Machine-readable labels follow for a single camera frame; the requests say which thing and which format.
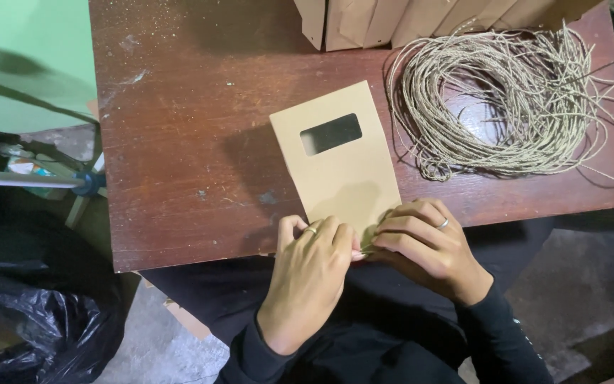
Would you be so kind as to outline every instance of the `metal pole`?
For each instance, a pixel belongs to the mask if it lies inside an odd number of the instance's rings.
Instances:
[[[11,187],[75,188],[83,187],[85,185],[85,181],[79,178],[23,175],[14,174],[12,172],[0,172],[0,185]]]

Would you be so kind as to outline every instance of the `hand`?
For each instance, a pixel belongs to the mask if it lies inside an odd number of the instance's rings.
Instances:
[[[437,229],[445,219],[449,224]],[[484,299],[494,278],[473,257],[461,224],[438,199],[416,199],[386,215],[372,244],[389,249],[368,259],[384,261],[456,303]]]
[[[267,298],[257,324],[267,345],[278,354],[292,354],[326,322],[343,293],[345,273],[359,239],[349,224],[329,216],[308,227],[299,216],[281,219],[278,251]],[[293,229],[302,230],[299,239]]]

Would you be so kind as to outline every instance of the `person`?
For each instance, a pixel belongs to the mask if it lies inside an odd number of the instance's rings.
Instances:
[[[388,213],[363,262],[336,217],[281,219],[276,257],[143,271],[230,347],[219,383],[552,383],[505,289],[552,219],[467,228],[438,199]]]

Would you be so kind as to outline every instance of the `black long-sleeve shirt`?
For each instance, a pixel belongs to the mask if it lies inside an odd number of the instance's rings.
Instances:
[[[475,305],[456,305],[456,313],[481,383],[553,382],[495,286]],[[464,383],[455,368],[423,346],[369,325],[331,327],[307,351],[282,356],[264,342],[256,322],[234,338],[216,382]]]

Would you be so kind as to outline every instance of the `black sleeve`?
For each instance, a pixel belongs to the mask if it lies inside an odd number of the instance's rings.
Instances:
[[[479,303],[456,305],[456,313],[481,383],[553,383],[495,284]]]
[[[215,383],[275,383],[283,374],[286,363],[294,356],[275,353],[265,343],[254,320],[231,342],[228,361]]]

